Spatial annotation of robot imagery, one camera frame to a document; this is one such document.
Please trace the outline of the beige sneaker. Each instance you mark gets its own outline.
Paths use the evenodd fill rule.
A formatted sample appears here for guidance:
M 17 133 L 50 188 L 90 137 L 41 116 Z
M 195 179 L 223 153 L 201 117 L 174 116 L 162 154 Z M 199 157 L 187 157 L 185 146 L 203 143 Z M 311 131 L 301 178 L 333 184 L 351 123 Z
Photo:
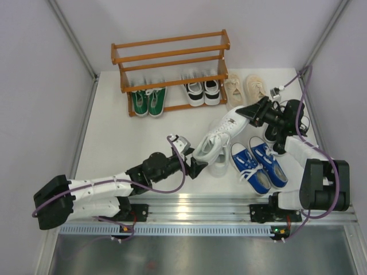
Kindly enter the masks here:
M 262 98 L 268 96 L 264 80 L 256 74 L 247 76 L 244 82 L 244 92 L 248 105 L 255 104 Z
M 227 96 L 226 108 L 231 109 L 244 105 L 244 92 L 241 86 L 240 77 L 235 73 L 230 73 L 224 81 L 224 89 Z

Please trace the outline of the black white sneaker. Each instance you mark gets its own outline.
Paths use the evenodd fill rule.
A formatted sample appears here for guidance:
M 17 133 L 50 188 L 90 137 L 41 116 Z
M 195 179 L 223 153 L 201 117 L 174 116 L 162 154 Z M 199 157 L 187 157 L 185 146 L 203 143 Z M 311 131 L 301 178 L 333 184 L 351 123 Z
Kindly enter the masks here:
M 204 103 L 206 105 L 218 105 L 220 103 L 220 87 L 218 80 L 204 81 Z
M 204 104 L 204 89 L 201 82 L 182 84 L 181 88 L 192 107 L 198 107 Z

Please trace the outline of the green sneaker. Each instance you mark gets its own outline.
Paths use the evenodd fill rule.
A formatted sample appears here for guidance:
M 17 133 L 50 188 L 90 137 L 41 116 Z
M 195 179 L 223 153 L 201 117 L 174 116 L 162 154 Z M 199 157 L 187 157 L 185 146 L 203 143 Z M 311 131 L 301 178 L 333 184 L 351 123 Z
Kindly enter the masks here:
M 152 88 L 146 90 L 148 97 L 148 111 L 150 116 L 159 117 L 164 110 L 166 87 Z
M 139 117 L 144 117 L 148 114 L 148 97 L 145 90 L 131 92 L 132 104 L 134 112 Z

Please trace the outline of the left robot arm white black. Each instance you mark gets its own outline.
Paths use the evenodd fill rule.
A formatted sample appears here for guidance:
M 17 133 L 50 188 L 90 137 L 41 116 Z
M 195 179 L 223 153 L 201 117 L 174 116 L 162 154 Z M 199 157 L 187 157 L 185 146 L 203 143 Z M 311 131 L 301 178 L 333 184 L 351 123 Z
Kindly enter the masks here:
M 161 152 L 151 154 L 142 164 L 123 173 L 91 180 L 70 180 L 65 175 L 55 176 L 33 197 L 32 217 L 41 230 L 59 227 L 69 221 L 97 218 L 101 221 L 133 221 L 135 208 L 129 198 L 147 191 L 157 193 L 154 183 L 167 179 L 176 172 L 195 179 L 208 165 L 186 153 L 172 150 L 167 157 Z

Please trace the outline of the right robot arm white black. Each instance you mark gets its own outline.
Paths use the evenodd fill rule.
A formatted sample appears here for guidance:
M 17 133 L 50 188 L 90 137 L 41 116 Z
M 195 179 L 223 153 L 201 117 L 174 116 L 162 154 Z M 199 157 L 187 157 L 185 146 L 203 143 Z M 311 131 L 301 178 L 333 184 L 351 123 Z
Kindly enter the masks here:
M 249 124 L 261 127 L 267 124 L 264 138 L 251 144 L 253 156 L 263 165 L 276 188 L 283 188 L 280 167 L 276 158 L 288 154 L 303 168 L 300 188 L 282 190 L 270 196 L 268 206 L 271 219 L 281 221 L 289 210 L 346 211 L 350 205 L 350 168 L 344 160 L 334 160 L 319 147 L 306 140 L 307 130 L 302 128 L 304 104 L 289 100 L 281 106 L 264 97 L 253 105 L 241 107 L 236 113 L 248 119 Z

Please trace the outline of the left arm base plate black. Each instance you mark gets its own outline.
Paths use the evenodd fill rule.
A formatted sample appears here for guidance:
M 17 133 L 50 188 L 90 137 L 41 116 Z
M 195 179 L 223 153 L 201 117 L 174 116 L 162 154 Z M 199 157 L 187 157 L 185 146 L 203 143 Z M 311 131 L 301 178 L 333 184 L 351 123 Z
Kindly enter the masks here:
M 128 207 L 123 207 L 111 217 L 101 216 L 116 222 L 146 222 L 149 213 L 148 204 L 132 204 Z

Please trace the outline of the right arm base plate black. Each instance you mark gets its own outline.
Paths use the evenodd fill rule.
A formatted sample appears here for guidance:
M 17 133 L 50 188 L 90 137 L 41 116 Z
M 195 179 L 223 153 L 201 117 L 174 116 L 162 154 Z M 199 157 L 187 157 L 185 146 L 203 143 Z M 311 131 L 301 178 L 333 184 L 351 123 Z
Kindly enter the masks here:
M 289 226 L 302 222 L 301 214 L 297 210 L 283 210 L 263 203 L 249 205 L 249 212 L 251 222 L 254 223 L 283 222 Z

